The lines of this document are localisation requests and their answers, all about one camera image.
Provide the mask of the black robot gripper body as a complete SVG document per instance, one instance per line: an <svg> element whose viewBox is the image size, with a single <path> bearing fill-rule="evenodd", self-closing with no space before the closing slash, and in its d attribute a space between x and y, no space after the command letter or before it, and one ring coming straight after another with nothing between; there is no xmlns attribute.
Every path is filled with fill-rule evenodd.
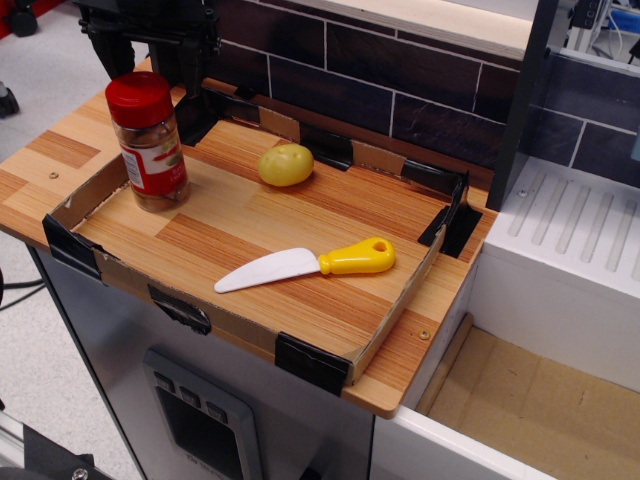
<svg viewBox="0 0 640 480"><path fill-rule="evenodd" d="M76 1L81 31L117 32L134 42L199 42L204 59L220 50L218 13L204 1Z"/></svg>

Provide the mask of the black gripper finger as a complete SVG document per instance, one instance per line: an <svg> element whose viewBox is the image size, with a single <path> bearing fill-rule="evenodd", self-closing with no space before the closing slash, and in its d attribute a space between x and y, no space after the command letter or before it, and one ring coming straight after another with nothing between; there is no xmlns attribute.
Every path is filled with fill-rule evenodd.
<svg viewBox="0 0 640 480"><path fill-rule="evenodd" d="M117 32L90 32L89 38L110 79L133 71L135 52L129 39Z"/></svg>
<svg viewBox="0 0 640 480"><path fill-rule="evenodd" d="M199 42L183 42L179 47L179 61L186 98L197 98L201 94L204 77L204 54Z"/></svg>

